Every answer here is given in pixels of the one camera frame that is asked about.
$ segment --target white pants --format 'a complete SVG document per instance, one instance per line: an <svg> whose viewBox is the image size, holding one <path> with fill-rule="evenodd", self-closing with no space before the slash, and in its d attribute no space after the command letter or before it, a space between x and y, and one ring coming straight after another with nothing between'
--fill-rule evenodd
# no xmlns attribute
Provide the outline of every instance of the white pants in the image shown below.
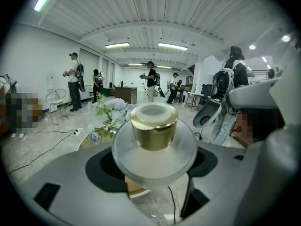
<svg viewBox="0 0 301 226"><path fill-rule="evenodd" d="M154 101L154 89L155 89L155 85L154 86L150 86L147 88L147 98L149 100L149 102L153 102Z"/></svg>
<svg viewBox="0 0 301 226"><path fill-rule="evenodd" d="M231 115L229 113L226 113L225 116L222 116L222 113L219 113L211 132L212 144L222 145L226 141L228 135L230 134L232 125L235 122L235 119L236 114Z"/></svg>

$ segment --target person wearing black cap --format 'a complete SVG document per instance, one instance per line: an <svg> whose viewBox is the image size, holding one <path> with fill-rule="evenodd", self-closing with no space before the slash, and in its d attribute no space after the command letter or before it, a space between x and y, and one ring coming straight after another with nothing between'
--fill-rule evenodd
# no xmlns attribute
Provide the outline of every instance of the person wearing black cap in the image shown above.
<svg viewBox="0 0 301 226"><path fill-rule="evenodd" d="M172 101L177 96L177 84L175 82L175 79L177 78L178 74L174 73L171 79L167 82L170 87L170 96L167 100L167 104L172 105Z"/></svg>
<svg viewBox="0 0 301 226"><path fill-rule="evenodd" d="M233 84L234 88L248 85L248 77L246 74L246 68L241 63L245 57L239 47L232 46L228 60L225 62L224 68L232 69L234 72ZM211 143L216 145L222 145L228 138L233 123L236 120L237 113L232 108L229 108L226 104L225 98L221 103L221 112L215 120L212 132Z"/></svg>
<svg viewBox="0 0 301 226"><path fill-rule="evenodd" d="M144 79L147 80L147 98L149 102L153 102L154 89L156 87L156 83L155 83L156 71L154 69L154 63L152 61L149 61L146 65L150 69L149 75L144 76Z"/></svg>
<svg viewBox="0 0 301 226"><path fill-rule="evenodd" d="M70 110L78 111L81 107L81 99L80 99L80 93L79 93L79 79L75 76L77 67L80 65L80 62L78 60L77 53L69 54L71 56L72 60L72 67L68 72L65 72L63 76L69 76L70 81L68 82L68 88L70 92L70 98L73 102L73 108Z"/></svg>

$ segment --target ceiling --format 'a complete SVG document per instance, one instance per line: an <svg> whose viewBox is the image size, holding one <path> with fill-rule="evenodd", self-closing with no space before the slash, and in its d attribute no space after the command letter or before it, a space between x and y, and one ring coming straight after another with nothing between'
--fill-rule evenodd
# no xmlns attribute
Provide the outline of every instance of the ceiling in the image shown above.
<svg viewBox="0 0 301 226"><path fill-rule="evenodd" d="M200 57L222 60L232 45L248 54L250 43L279 40L284 32L272 32L285 24L269 0L48 0L40 12L36 1L29 0L18 23L76 40L124 66L152 60L186 70ZM130 46L104 47L121 42ZM188 49L162 49L159 42Z"/></svg>

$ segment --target railing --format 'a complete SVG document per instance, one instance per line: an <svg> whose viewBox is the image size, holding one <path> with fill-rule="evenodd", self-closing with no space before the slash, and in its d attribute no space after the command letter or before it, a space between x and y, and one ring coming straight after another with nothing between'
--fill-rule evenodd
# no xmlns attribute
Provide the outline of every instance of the railing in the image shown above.
<svg viewBox="0 0 301 226"><path fill-rule="evenodd" d="M246 72L249 79L253 80L267 80L268 70L252 70Z"/></svg>

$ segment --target flower arrangement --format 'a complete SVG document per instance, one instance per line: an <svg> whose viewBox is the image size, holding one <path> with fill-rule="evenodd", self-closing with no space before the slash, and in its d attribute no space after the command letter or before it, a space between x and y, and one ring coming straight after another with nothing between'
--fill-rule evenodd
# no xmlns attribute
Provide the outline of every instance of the flower arrangement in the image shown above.
<svg viewBox="0 0 301 226"><path fill-rule="evenodd" d="M114 136L119 127L123 123L130 120L130 112L135 105L126 103L123 99L107 100L104 95L96 94L97 102L94 104L89 102L88 108L96 110L97 115L106 115L108 119L103 122L105 125L103 130L95 130L90 133L89 137L94 143L99 143L103 137Z"/></svg>

